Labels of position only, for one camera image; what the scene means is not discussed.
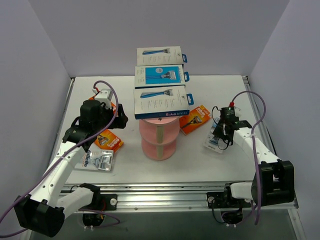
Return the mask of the orange Gillette Fusion box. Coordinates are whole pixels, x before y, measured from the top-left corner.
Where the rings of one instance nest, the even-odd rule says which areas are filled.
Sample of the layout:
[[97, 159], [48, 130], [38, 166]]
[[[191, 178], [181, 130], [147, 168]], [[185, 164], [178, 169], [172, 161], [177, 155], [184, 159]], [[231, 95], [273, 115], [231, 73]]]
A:
[[113, 151], [114, 153], [118, 151], [124, 144], [124, 142], [109, 129], [106, 129], [100, 133], [96, 137], [94, 143], [98, 148], [102, 150]]

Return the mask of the blister razor pack blue card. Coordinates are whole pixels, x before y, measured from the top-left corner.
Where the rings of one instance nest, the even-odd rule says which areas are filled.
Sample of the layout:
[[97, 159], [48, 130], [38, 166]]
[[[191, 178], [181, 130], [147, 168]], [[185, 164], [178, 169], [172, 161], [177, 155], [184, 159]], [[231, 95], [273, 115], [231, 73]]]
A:
[[218, 140], [218, 138], [214, 135], [214, 130], [219, 122], [220, 118], [216, 117], [214, 122], [212, 123], [209, 132], [203, 142], [203, 146], [209, 150], [212, 150], [216, 153], [222, 154], [223, 149], [226, 147], [222, 140]]

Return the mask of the white Gillette blister pack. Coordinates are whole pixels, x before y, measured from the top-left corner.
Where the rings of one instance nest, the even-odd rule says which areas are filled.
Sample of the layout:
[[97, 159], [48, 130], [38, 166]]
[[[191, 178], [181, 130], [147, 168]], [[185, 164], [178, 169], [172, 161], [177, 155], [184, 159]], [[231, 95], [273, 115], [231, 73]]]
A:
[[88, 150], [81, 160], [75, 165], [75, 169], [83, 171], [110, 172], [114, 160], [113, 150]]

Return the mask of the blue Harry's razor box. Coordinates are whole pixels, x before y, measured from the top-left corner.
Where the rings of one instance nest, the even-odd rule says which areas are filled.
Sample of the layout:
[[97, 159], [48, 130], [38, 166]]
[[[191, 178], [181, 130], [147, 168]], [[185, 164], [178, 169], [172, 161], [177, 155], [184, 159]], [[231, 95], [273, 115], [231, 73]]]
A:
[[137, 66], [183, 65], [188, 62], [180, 46], [137, 48]]
[[189, 81], [189, 73], [181, 64], [135, 67], [135, 89], [185, 86]]

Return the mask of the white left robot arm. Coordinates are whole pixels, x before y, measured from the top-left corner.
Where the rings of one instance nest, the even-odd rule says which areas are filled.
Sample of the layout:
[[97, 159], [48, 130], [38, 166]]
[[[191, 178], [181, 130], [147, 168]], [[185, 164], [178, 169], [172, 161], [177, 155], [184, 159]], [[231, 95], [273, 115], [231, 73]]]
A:
[[17, 197], [14, 211], [20, 226], [52, 238], [74, 212], [102, 210], [106, 204], [96, 185], [82, 183], [64, 197], [59, 195], [98, 134], [106, 129], [124, 129], [127, 122], [122, 104], [111, 109], [98, 100], [85, 100], [39, 183], [25, 196]]

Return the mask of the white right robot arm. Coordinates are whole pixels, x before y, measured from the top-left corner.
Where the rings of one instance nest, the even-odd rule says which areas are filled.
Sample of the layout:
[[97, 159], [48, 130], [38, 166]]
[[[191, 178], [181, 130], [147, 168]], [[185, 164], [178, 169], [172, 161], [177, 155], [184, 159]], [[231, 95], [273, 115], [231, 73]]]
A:
[[293, 202], [293, 164], [272, 153], [252, 130], [248, 121], [236, 116], [234, 106], [221, 108], [213, 135], [218, 140], [226, 141], [227, 146], [238, 145], [255, 165], [253, 180], [230, 182], [226, 185], [222, 193], [223, 203], [232, 207], [240, 200], [249, 200], [263, 207]]

